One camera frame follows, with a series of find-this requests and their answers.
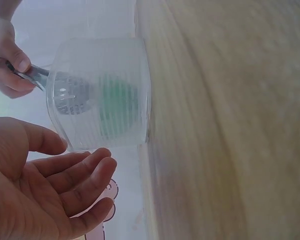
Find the finger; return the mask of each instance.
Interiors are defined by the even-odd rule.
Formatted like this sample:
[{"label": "finger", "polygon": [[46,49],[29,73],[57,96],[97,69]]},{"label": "finger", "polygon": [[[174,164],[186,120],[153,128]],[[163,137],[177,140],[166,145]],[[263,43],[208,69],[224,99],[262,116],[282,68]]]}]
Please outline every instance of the finger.
[{"label": "finger", "polygon": [[117,162],[106,157],[100,161],[91,176],[76,189],[60,194],[64,211],[68,217],[79,214],[90,207],[110,182]]},{"label": "finger", "polygon": [[54,175],[60,173],[77,163],[80,163],[86,157],[90,156],[90,152],[83,153],[68,153],[65,155],[52,156],[43,159],[37,159],[31,161],[38,169],[38,171],[45,177],[49,177],[50,175]]},{"label": "finger", "polygon": [[89,211],[81,216],[70,218],[72,228],[71,239],[78,238],[90,232],[102,223],[113,205],[114,202],[106,197],[97,202]]},{"label": "finger", "polygon": [[49,176],[47,180],[58,194],[67,192],[90,177],[100,161],[110,156],[111,152],[108,149],[99,148],[76,165]]},{"label": "finger", "polygon": [[35,88],[29,80],[15,75],[6,66],[0,66],[0,83],[18,92],[32,91]]},{"label": "finger", "polygon": [[1,45],[2,56],[19,72],[26,72],[31,67],[28,56],[15,44],[12,38],[5,38]]},{"label": "finger", "polygon": [[19,120],[19,122],[27,134],[29,151],[59,155],[67,149],[67,142],[54,131],[25,121]]},{"label": "finger", "polygon": [[16,91],[0,83],[0,92],[2,92],[4,95],[8,96],[11,99],[20,98],[31,93],[32,91],[33,90]]}]

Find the wooden table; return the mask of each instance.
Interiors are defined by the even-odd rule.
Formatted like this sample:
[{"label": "wooden table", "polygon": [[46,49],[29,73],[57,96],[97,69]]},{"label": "wooden table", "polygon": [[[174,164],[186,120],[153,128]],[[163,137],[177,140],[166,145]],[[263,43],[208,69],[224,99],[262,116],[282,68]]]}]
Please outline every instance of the wooden table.
[{"label": "wooden table", "polygon": [[137,0],[150,240],[300,239],[300,0]]}]

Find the clear plastic cup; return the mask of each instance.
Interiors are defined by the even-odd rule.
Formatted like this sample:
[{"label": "clear plastic cup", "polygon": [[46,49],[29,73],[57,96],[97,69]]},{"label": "clear plastic cup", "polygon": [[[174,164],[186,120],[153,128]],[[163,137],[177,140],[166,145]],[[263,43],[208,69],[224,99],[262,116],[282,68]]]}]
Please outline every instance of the clear plastic cup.
[{"label": "clear plastic cup", "polygon": [[[74,106],[74,99],[80,103]],[[71,151],[146,142],[151,82],[143,40],[64,42],[50,69],[46,101],[51,121]]]}]

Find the pink drawing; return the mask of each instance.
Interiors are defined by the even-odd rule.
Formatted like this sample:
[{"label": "pink drawing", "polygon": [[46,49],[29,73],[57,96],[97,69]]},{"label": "pink drawing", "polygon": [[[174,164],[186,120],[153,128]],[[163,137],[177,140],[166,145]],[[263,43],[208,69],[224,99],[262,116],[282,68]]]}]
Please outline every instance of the pink drawing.
[{"label": "pink drawing", "polygon": [[[97,201],[99,201],[100,199],[103,199],[103,198],[111,198],[111,199],[115,200],[115,198],[118,195],[118,192],[119,192],[119,188],[118,188],[117,183],[113,179],[111,179],[110,183],[108,184],[108,186],[106,187],[104,192],[101,194],[101,196],[97,199]],[[111,208],[109,214],[104,219],[103,223],[99,224],[99,226],[97,226],[95,229],[88,232],[85,235],[85,239],[86,240],[105,240],[106,235],[105,235],[104,223],[111,220],[114,217],[115,213],[116,213],[116,206],[113,204],[113,207]]]}]

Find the human hand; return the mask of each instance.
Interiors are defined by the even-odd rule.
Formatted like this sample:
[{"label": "human hand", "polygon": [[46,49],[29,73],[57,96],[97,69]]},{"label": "human hand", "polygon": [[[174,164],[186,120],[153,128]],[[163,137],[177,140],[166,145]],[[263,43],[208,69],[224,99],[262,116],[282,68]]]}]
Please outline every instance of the human hand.
[{"label": "human hand", "polygon": [[66,150],[53,131],[0,118],[0,240],[67,240],[91,231],[113,206],[103,198],[116,161],[105,148],[26,162],[28,151]]},{"label": "human hand", "polygon": [[12,99],[32,92],[35,86],[13,74],[6,66],[7,60],[22,73],[31,66],[27,55],[15,44],[13,25],[9,20],[0,17],[0,91]]}]

